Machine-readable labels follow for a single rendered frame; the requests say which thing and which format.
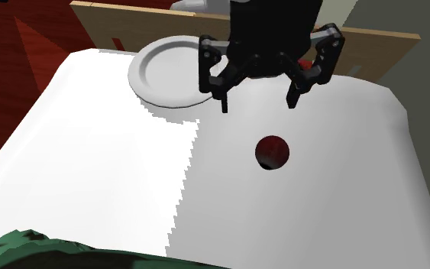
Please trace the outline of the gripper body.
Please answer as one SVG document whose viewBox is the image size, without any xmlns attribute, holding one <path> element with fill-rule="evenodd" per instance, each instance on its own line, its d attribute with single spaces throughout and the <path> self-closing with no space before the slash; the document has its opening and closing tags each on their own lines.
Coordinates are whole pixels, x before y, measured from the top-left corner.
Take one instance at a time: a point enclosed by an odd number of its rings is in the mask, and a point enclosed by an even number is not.
<svg viewBox="0 0 430 269">
<path fill-rule="evenodd" d="M 250 78 L 282 73 L 279 52 L 297 61 L 310 48 L 310 34 L 323 0 L 230 0 L 229 63 L 242 67 L 253 55 L 260 56 Z"/>
</svg>

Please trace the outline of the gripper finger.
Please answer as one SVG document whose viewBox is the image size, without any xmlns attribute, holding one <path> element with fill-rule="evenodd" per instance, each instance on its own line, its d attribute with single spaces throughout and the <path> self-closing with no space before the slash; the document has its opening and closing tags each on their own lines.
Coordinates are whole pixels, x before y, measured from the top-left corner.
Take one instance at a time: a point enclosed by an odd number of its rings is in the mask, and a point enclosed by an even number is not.
<svg viewBox="0 0 430 269">
<path fill-rule="evenodd" d="M 221 102 L 221 111 L 228 112 L 228 92 L 238 86 L 258 69 L 261 55 L 246 50 L 240 41 L 219 41 L 203 34 L 198 42 L 199 91 L 211 93 L 212 98 Z M 220 63 L 223 56 L 228 62 L 216 76 L 211 68 Z"/>
<path fill-rule="evenodd" d="M 307 70 L 284 52 L 276 55 L 281 70 L 291 79 L 286 94 L 289 109 L 294 109 L 299 97 L 309 92 L 314 84 L 324 85 L 330 81 L 344 46 L 345 38 L 335 23 L 325 24 L 314 34 L 320 36 L 315 44 L 315 61 Z"/>
</svg>

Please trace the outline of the white round plate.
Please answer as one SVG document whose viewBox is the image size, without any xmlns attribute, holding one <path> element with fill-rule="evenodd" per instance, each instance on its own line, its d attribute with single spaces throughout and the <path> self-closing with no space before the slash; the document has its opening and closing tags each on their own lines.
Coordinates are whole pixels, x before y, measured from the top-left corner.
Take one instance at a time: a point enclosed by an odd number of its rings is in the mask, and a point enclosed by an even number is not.
<svg viewBox="0 0 430 269">
<path fill-rule="evenodd" d="M 152 105 L 178 109 L 209 100 L 199 91 L 199 39 L 177 35 L 143 47 L 128 68 L 128 82 L 140 99 Z"/>
</svg>

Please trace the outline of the dark red ball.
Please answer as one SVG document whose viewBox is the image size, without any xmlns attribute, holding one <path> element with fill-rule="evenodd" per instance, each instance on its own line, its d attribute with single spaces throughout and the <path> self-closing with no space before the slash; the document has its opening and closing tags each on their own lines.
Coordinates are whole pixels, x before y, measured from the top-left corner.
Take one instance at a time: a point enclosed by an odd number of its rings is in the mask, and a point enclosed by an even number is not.
<svg viewBox="0 0 430 269">
<path fill-rule="evenodd" d="M 289 160 L 289 145 L 281 137 L 270 135 L 258 141 L 254 153 L 263 169 L 276 170 Z"/>
</svg>

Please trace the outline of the white bed with wooden board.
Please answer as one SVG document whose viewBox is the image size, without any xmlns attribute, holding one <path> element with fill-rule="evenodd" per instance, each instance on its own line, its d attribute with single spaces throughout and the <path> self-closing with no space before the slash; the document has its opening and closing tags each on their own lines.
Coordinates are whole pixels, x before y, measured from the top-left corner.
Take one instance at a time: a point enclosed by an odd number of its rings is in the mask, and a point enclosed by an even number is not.
<svg viewBox="0 0 430 269">
<path fill-rule="evenodd" d="M 94 248 L 228 269 L 430 269 L 430 195 L 406 109 L 337 70 L 286 103 L 291 80 L 246 78 L 168 109 L 128 68 L 164 37 L 226 41 L 227 14 L 74 1 L 92 33 L 126 48 L 71 53 L 0 150 L 0 237 L 32 229 Z M 289 160 L 255 158 L 281 137 Z"/>
</svg>

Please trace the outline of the green crumpled blanket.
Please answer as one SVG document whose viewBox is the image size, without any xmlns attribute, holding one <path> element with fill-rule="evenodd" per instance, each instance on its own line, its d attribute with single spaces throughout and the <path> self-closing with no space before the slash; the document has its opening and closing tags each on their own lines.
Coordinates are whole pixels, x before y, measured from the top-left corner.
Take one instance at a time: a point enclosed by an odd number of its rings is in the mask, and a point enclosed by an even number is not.
<svg viewBox="0 0 430 269">
<path fill-rule="evenodd" d="M 0 237 L 0 269 L 228 269 L 196 261 L 94 248 L 32 229 Z"/>
</svg>

